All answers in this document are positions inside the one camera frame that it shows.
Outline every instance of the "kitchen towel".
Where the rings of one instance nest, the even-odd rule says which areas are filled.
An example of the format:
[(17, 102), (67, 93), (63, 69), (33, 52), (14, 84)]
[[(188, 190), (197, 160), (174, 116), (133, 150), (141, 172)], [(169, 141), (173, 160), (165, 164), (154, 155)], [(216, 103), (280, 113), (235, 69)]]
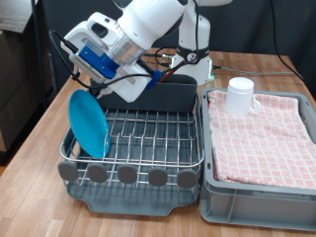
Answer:
[(224, 111), (226, 93), (209, 97), (211, 146), (218, 181), (316, 189), (316, 145), (294, 98), (256, 94), (257, 115)]

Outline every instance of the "white mug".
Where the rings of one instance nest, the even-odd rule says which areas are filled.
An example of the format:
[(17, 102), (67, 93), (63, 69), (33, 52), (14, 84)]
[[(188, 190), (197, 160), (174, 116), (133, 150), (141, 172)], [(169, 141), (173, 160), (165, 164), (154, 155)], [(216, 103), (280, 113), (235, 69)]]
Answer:
[(229, 81), (225, 111), (233, 116), (246, 116), (257, 114), (261, 110), (261, 104), (254, 96), (254, 82), (244, 78), (235, 77)]

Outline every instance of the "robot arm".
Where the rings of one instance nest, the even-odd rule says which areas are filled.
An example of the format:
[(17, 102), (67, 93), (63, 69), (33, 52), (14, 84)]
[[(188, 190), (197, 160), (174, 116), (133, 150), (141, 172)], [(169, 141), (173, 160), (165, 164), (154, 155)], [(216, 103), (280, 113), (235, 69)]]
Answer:
[[(232, 0), (197, 0), (200, 7), (215, 7), (231, 3)], [(209, 58), (209, 34), (210, 23), (202, 15), (198, 16), (198, 62), (195, 65), (186, 65), (180, 68), (176, 74), (185, 74), (192, 76), (197, 80), (198, 85), (213, 80), (212, 60)], [(187, 9), (184, 13), (184, 19), (179, 27), (179, 45), (178, 53), (172, 58), (172, 67), (177, 66), (183, 60), (190, 61), (197, 56), (196, 30), (197, 12), (193, 0), (189, 0)]]
[[(61, 47), (77, 67), (98, 83), (107, 84), (127, 74), (147, 74), (136, 61), (172, 28), (187, 3), (187, 0), (133, 0), (117, 21), (95, 13), (65, 37), (78, 50), (74, 52), (64, 43)], [(109, 87), (127, 102), (133, 102), (150, 80), (134, 77)]]

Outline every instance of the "gray plastic tray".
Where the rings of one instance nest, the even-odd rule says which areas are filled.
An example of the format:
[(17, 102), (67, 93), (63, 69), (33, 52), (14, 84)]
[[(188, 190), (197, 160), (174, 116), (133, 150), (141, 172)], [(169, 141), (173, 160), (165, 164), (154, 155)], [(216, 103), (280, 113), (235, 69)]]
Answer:
[[(218, 182), (213, 179), (213, 162), (207, 106), (208, 92), (201, 92), (205, 160), (200, 197), (201, 216), (209, 222), (266, 226), (316, 231), (316, 191)], [(296, 98), (299, 113), (316, 142), (316, 116), (307, 98), (298, 93), (255, 91)]]

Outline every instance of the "blue plate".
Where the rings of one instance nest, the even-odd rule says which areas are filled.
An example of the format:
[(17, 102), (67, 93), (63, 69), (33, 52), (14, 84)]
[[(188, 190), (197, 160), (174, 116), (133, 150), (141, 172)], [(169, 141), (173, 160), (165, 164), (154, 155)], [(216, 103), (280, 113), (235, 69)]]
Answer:
[(69, 101), (69, 120), (77, 141), (89, 155), (102, 159), (108, 154), (109, 125), (93, 96), (84, 90), (75, 91)]

